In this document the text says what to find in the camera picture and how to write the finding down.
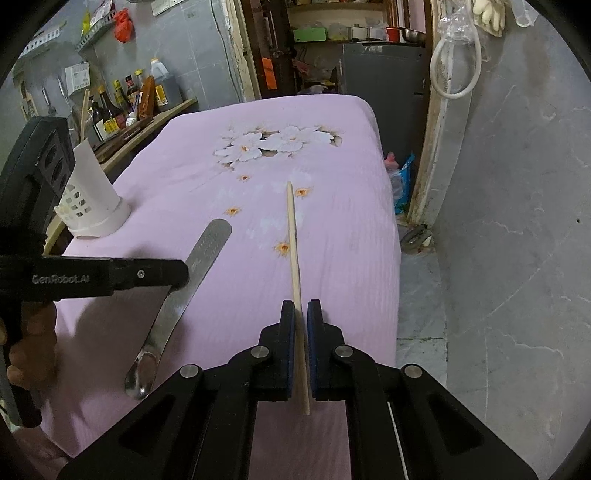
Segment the person left hand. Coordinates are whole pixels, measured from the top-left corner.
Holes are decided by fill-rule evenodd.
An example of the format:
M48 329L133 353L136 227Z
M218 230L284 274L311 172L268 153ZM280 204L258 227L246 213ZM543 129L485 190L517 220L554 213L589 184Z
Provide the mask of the person left hand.
M56 372L57 310L53 302L22 305L23 337L9 350L9 382L25 390L42 389Z

